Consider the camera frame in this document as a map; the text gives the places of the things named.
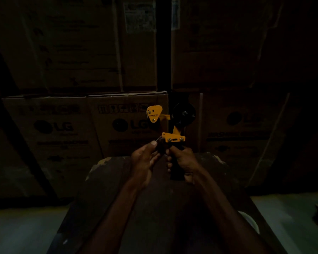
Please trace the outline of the person's right hand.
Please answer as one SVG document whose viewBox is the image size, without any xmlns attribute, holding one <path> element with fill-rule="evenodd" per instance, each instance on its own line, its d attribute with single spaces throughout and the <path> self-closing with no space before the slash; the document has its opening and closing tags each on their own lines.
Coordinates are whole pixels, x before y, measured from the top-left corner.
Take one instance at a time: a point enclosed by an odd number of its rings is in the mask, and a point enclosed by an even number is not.
<svg viewBox="0 0 318 254">
<path fill-rule="evenodd" d="M 184 180 L 189 184 L 195 184 L 194 176 L 198 175 L 203 168 L 196 159 L 192 149 L 187 147 L 179 149 L 176 146 L 171 146 L 171 148 L 176 148 L 176 166 L 174 171 L 170 173 L 170 179 Z"/>
</svg>

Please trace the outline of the black diagonal metal beam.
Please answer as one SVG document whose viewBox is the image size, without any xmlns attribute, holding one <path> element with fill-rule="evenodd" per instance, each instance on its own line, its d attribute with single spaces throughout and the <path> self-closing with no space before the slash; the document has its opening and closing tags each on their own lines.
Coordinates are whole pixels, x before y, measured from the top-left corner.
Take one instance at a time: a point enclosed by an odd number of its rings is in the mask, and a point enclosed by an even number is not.
<svg viewBox="0 0 318 254">
<path fill-rule="evenodd" d="M 19 93 L 20 90 L 15 84 L 9 68 L 0 52 L 0 126 L 4 130 L 10 143 L 13 145 L 13 148 L 22 158 L 22 161 L 28 166 L 30 172 L 45 192 L 51 204 L 59 204 L 59 197 L 44 175 L 8 110 L 4 107 L 2 101 L 3 97 L 9 97 Z"/>
</svg>

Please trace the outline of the person's right forearm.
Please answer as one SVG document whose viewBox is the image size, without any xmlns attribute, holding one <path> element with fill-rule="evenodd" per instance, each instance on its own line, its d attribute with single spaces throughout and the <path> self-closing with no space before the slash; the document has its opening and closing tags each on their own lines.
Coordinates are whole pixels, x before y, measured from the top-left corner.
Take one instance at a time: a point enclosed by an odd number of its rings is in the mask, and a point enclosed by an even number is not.
<svg viewBox="0 0 318 254">
<path fill-rule="evenodd" d="M 273 254 L 252 226 L 233 208 L 221 188 L 203 167 L 193 171 L 193 182 L 231 254 Z"/>
</svg>

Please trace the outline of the white round object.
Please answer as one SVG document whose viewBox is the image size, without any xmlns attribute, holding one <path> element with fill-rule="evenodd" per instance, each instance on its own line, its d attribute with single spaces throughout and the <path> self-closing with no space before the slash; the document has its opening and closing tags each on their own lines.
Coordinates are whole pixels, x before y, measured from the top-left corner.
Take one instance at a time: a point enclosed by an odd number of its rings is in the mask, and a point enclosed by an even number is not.
<svg viewBox="0 0 318 254">
<path fill-rule="evenodd" d="M 259 229 L 259 226 L 258 224 L 255 222 L 255 220 L 250 216 L 248 215 L 247 213 L 245 212 L 242 212 L 242 211 L 239 211 L 238 212 L 244 217 L 244 219 L 252 226 L 252 228 L 258 233 L 260 234 L 260 229 Z"/>
</svg>

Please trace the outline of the yellow and black tape dispenser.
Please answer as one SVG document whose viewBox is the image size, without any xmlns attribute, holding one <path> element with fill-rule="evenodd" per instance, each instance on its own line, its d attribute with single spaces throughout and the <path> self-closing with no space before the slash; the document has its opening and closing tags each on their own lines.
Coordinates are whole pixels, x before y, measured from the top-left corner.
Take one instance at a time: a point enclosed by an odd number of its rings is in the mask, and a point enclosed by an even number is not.
<svg viewBox="0 0 318 254">
<path fill-rule="evenodd" d="M 182 131 L 186 126 L 190 125 L 196 118 L 196 110 L 194 106 L 188 102 L 178 103 L 174 106 L 171 114 L 164 114 L 163 108 L 160 105 L 149 106 L 146 109 L 149 128 L 160 131 L 161 122 L 169 120 L 173 124 L 173 131 L 162 132 L 161 136 L 156 140 L 157 154 L 163 156 L 166 149 L 175 146 L 177 149 L 183 150 L 186 142 L 186 137 L 182 135 Z"/>
</svg>

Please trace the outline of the stack of large cardboard boxes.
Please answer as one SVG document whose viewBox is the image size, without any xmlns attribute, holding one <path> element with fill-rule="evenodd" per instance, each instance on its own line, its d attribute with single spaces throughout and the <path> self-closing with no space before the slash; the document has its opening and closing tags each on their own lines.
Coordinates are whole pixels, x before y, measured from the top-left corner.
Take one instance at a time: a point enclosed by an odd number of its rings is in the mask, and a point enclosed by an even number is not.
<svg viewBox="0 0 318 254">
<path fill-rule="evenodd" d="M 318 0 L 0 0 L 3 97 L 60 200 L 91 165 L 173 127 L 150 105 L 190 102 L 182 135 L 259 187 L 318 89 Z"/>
</svg>

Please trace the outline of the person's left hand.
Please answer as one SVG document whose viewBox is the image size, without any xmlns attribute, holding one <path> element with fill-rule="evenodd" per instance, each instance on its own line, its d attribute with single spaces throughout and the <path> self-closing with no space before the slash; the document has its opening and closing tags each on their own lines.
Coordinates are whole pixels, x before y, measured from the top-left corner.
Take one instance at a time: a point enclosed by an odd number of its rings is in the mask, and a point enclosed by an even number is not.
<svg viewBox="0 0 318 254">
<path fill-rule="evenodd" d="M 157 149 L 151 156 L 145 156 L 146 145 L 135 150 L 131 155 L 131 181 L 138 191 L 142 190 L 149 184 L 153 168 L 157 161 L 161 158 L 161 154 Z"/>
</svg>

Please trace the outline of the person's left forearm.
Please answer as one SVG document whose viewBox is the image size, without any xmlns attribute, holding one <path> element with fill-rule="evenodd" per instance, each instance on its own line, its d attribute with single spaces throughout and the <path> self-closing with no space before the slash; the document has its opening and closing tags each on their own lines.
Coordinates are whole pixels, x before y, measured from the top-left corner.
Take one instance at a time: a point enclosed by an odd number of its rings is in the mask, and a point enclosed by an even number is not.
<svg viewBox="0 0 318 254">
<path fill-rule="evenodd" d="M 77 254 L 118 254 L 127 221 L 135 204 L 142 182 L 129 179 L 100 222 Z"/>
</svg>

